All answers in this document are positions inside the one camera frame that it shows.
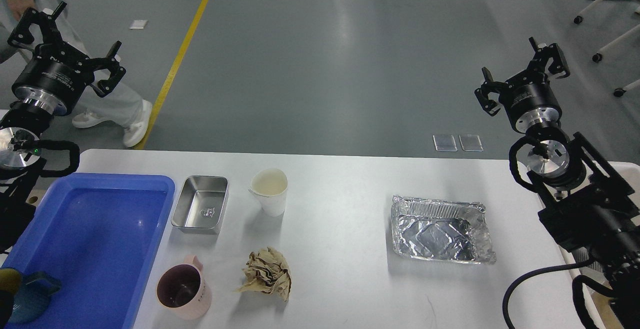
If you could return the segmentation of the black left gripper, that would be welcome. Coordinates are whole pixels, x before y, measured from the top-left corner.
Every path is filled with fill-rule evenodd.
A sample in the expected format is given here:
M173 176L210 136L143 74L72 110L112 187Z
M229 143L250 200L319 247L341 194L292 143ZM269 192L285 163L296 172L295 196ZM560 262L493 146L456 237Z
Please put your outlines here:
M28 8L7 38L7 44L32 52L31 60L14 81L11 89L21 101L45 101L54 116L70 115L85 88L90 86L99 98L111 94L126 74L117 58L122 42L117 40L105 57L89 56L73 45L67 45L57 28L56 19L64 12L62 1L51 13ZM38 26L41 44L31 47L35 37L32 26ZM95 83L95 72L107 70L109 76Z

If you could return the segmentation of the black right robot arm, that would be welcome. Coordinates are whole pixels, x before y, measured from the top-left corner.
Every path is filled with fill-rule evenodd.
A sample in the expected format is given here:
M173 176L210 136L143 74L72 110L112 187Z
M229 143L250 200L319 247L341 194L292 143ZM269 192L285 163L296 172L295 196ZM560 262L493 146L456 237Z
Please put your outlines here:
M582 135L570 138L560 119L562 108L550 86L550 76L567 78L566 58L558 44L538 44L530 37L534 56L526 69L506 81L496 81L486 67L484 81L474 92L490 116L504 108L512 129L521 137L509 149L514 180L536 193L544 208L538 218L553 240L571 252L586 249L575 264L533 270L515 279L502 300L508 328L510 297L516 287L541 274L579 269L599 263L608 281L604 286L586 275L572 281L574 309L586 329L596 328L583 287L608 297L608 304L625 329L639 327L639 208L631 200L632 186Z

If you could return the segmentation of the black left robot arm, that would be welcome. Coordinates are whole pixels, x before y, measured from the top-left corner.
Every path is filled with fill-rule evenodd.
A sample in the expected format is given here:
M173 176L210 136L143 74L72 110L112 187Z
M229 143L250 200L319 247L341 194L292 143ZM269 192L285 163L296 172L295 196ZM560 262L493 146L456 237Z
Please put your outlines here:
M54 117L70 115L87 87L106 97L124 77L115 42L105 57L90 58L66 42L57 28L57 18L66 8L28 8L7 42L29 49L34 43L31 26L39 26L42 42L12 85L16 97L1 119L0 246L13 247L34 219L35 205L28 202L39 178L65 177L80 163L80 149L68 140L43 139Z

